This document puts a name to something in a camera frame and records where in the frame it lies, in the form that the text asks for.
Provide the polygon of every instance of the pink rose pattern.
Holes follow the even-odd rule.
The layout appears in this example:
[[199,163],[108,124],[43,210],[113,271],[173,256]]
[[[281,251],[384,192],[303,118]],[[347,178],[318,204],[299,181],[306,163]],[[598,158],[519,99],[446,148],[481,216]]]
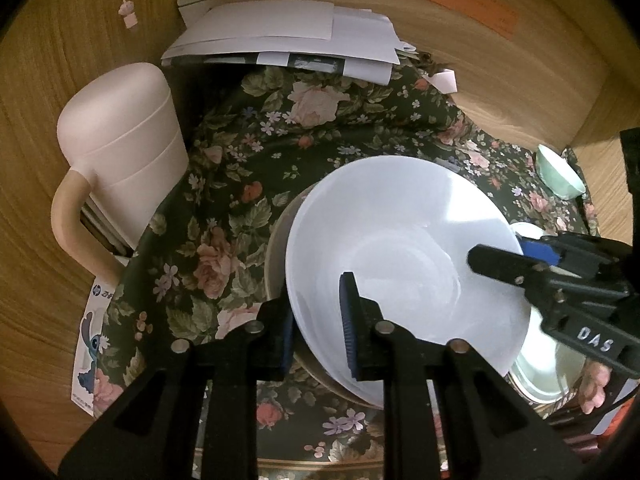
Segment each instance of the pink rose pattern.
[[[110,344],[98,355],[96,413],[126,387],[136,351],[170,344],[175,333],[196,344],[214,341],[255,319],[266,300],[264,251],[278,217],[303,189],[358,158],[445,160],[509,222],[596,234],[588,193],[583,206],[555,197],[536,176],[534,154],[479,130],[422,78],[433,70],[428,56],[403,58],[382,87],[261,67],[241,89],[228,89],[196,129],[187,176],[158,208],[108,309],[103,333]],[[575,165],[573,152],[564,156]],[[257,386],[258,450],[277,450],[262,452],[264,458],[341,460],[337,449],[357,436],[360,451],[351,456],[369,449],[367,456],[377,457],[381,415],[335,396],[294,363],[283,383]],[[294,442],[290,434],[306,436]],[[345,470],[346,480],[382,473],[382,456],[368,464]],[[286,466],[260,472],[278,474],[287,478]]]
[[109,376],[97,368],[94,383],[94,415],[101,415],[123,391],[122,386],[111,383]]
[[238,259],[225,239],[225,232],[217,226],[213,228],[211,245],[201,244],[196,252],[200,261],[193,275],[198,280],[198,288],[207,298],[216,300],[225,289],[231,273],[238,268]]

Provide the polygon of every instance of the stack of papers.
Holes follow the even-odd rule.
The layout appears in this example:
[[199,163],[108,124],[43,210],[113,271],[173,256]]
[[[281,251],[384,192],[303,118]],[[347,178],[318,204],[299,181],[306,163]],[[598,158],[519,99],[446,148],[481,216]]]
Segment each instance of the stack of papers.
[[255,63],[340,73],[386,85],[398,39],[388,17],[370,10],[308,0],[266,0],[217,6],[162,55],[164,65]]

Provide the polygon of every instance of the white envelope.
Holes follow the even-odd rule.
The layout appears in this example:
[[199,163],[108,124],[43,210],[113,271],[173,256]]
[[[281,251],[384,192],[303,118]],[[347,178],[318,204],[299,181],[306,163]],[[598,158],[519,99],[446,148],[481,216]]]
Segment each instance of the white envelope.
[[174,45],[263,36],[328,40],[331,38],[333,20],[334,4],[329,2],[236,2],[211,9]]
[[366,10],[335,7],[330,40],[316,38],[292,38],[261,36],[259,38],[232,38],[214,40],[216,34],[204,26],[210,13],[226,6],[217,7],[196,25],[187,30],[162,55],[162,59],[175,56],[206,56],[241,52],[299,52],[303,54],[325,54],[370,59],[399,64],[396,49],[412,47],[398,39],[388,17]]

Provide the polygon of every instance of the wood grain surface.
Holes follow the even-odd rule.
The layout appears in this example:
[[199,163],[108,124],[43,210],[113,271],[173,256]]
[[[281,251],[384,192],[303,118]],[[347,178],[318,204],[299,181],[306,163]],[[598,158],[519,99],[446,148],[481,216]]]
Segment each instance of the wood grain surface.
[[51,233],[53,193],[68,165],[56,140],[62,107],[117,66],[159,55],[182,31],[175,0],[28,0],[0,42],[0,397],[49,466],[90,425],[71,403],[78,325],[93,277]]
[[609,0],[550,1],[580,27],[607,63],[640,91],[638,42]]
[[513,41],[428,0],[328,0],[386,14],[401,39],[456,71],[456,103],[493,136],[562,148],[607,75],[602,56],[548,0],[505,0],[519,13]]
[[[56,121],[82,86],[128,62],[157,62],[182,30],[175,0],[133,1],[140,24],[126,30],[121,0],[28,0],[0,42],[0,397],[53,468],[91,423],[69,390],[92,277],[60,250],[49,227],[50,202],[68,168]],[[628,219],[616,212],[624,192],[619,180],[604,180],[621,160],[607,139],[638,118],[610,123],[620,116],[607,110],[637,110],[637,95],[607,79],[603,55],[556,4],[507,0],[520,14],[508,41],[427,0],[329,1],[387,14],[403,39],[448,62],[458,78],[456,101],[492,135],[561,148],[580,130],[580,161],[603,234],[626,236]]]
[[618,133],[640,126],[640,91],[611,73],[572,145],[593,195],[600,234],[631,244],[633,209]]

